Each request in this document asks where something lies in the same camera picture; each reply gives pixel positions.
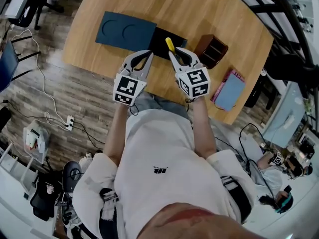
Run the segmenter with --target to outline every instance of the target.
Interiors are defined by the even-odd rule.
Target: power strip
[[[74,123],[74,117],[69,115],[67,120],[66,120],[66,124],[68,125],[67,129],[69,131],[72,131],[72,129],[73,129],[73,123]]]

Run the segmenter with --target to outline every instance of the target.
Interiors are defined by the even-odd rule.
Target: electrical outlet
[[[295,116],[290,114],[284,123],[284,129],[289,128],[289,126],[295,121]]]
[[[69,131],[72,131],[72,129],[73,129],[73,123],[74,123],[74,117],[69,115],[67,120],[66,120],[66,124],[68,125],[67,129]]]

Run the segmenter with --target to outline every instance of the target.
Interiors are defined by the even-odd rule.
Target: black and white marker cube
[[[133,106],[136,98],[145,86],[146,82],[134,79],[130,76],[116,74],[113,88],[113,101]]]
[[[198,98],[209,94],[210,77],[206,67],[175,74],[180,88],[189,98]]]

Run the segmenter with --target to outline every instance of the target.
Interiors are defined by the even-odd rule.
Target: headset
[[[288,195],[288,198],[286,199],[282,199],[278,202],[277,206],[278,206],[278,209],[276,209],[276,213],[283,213],[283,208],[287,205],[287,203],[290,202],[290,200],[293,198],[292,195],[291,195],[291,187],[290,185],[288,185],[285,189],[284,189],[285,192],[287,192],[289,195]]]

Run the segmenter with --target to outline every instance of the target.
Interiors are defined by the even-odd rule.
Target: brown pen holder
[[[227,45],[213,34],[207,34],[201,37],[194,53],[198,56],[201,63],[208,69],[212,69],[225,56],[227,50]]]

